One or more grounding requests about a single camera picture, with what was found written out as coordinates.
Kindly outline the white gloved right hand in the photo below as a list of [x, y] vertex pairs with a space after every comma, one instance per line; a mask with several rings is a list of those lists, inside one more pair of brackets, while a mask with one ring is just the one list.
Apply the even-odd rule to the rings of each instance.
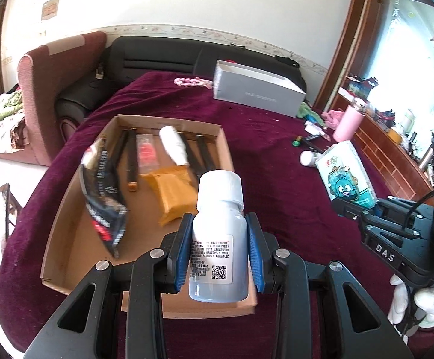
[[[409, 295], [407, 293], [404, 281], [397, 275], [390, 278], [390, 285], [394, 286], [393, 299], [388, 312], [388, 320], [393, 325], [402, 322], [405, 310], [409, 305]], [[424, 329], [434, 327], [434, 286], [430, 288], [421, 288], [414, 294], [413, 300], [418, 308], [425, 313], [419, 326]]]

